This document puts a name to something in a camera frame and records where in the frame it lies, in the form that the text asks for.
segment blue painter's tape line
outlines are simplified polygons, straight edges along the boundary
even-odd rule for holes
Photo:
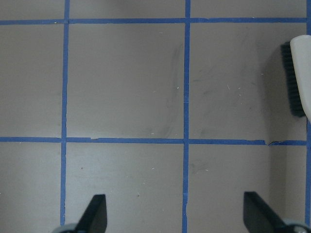
[[[73,18],[70,24],[185,23],[185,18]]]
[[[307,122],[307,161],[306,161],[306,206],[305,223],[310,225],[311,208],[311,124]]]
[[[69,19],[70,0],[65,0],[64,19]],[[68,50],[69,24],[64,24],[63,42],[63,89],[62,89],[62,142],[61,142],[61,180],[60,180],[60,225],[66,221],[66,150],[67,150],[67,89],[68,89]]]
[[[69,19],[70,0],[65,0],[64,19]]]
[[[185,24],[184,58],[184,139],[189,139],[189,70],[190,70],[190,23]]]
[[[65,19],[0,20],[0,25],[36,24],[133,24],[133,23],[306,23],[308,18],[73,18],[69,19],[69,8]]]
[[[75,143],[135,143],[135,144],[183,144],[183,139],[165,138],[90,138],[68,137],[67,142]]]
[[[311,34],[311,0],[307,0],[307,34]],[[306,161],[306,199],[305,223],[310,225],[311,214],[311,124],[307,121],[307,161]]]
[[[66,201],[66,142],[61,144],[61,170],[60,170],[60,225],[65,224]]]
[[[188,204],[188,183],[189,183],[189,144],[184,144],[184,162],[183,162],[183,207],[182,207],[182,233],[188,231],[187,204]]]
[[[0,137],[0,142],[52,142],[60,143],[57,137]]]
[[[287,140],[287,141],[272,142],[269,144],[269,146],[305,146],[306,144],[307,142],[303,140]]]
[[[211,145],[261,145],[265,146],[264,140],[238,140],[238,139],[189,139],[190,144]]]
[[[307,34],[311,35],[311,0],[307,0]]]
[[[63,90],[62,90],[62,138],[67,137],[67,86],[68,86],[68,43],[69,25],[64,24],[64,45],[63,45]]]
[[[182,233],[188,232],[187,204],[189,184],[189,83],[190,83],[190,15],[191,0],[185,2],[185,53],[184,53],[184,158]]]
[[[191,18],[191,23],[306,23],[306,18]]]
[[[186,0],[185,17],[190,18],[191,15],[191,0]]]
[[[64,24],[64,19],[42,19],[42,20],[0,20],[0,25],[40,25],[40,24]]]

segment white brush handle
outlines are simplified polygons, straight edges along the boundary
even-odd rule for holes
[[[311,120],[311,35],[291,40],[291,52],[303,110]]]

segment grid square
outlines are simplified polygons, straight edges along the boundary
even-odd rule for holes
[[[0,136],[60,137],[63,25],[0,27]]]
[[[256,191],[281,218],[303,222],[305,180],[305,147],[191,145],[188,231],[246,233],[244,191]]]
[[[59,225],[60,145],[0,143],[1,231],[51,232]]]
[[[192,24],[190,137],[305,140],[306,118],[290,113],[280,54],[305,27]]]
[[[70,25],[70,137],[183,137],[183,24]]]
[[[63,0],[1,0],[0,20],[64,18]]]
[[[69,143],[66,223],[106,194],[107,232],[179,233],[182,168],[182,145]]]
[[[191,0],[192,17],[306,17],[306,0]]]
[[[71,18],[174,18],[185,16],[183,0],[71,0]]]

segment scrub brush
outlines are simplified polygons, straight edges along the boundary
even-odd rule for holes
[[[300,35],[281,46],[291,113],[311,119],[311,35]]]

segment brush bristles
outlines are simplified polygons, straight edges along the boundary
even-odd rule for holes
[[[303,111],[299,90],[294,70],[294,63],[291,53],[291,45],[286,42],[281,46],[283,66],[286,73],[288,100],[290,103],[291,113],[297,117],[304,117],[306,114]]]

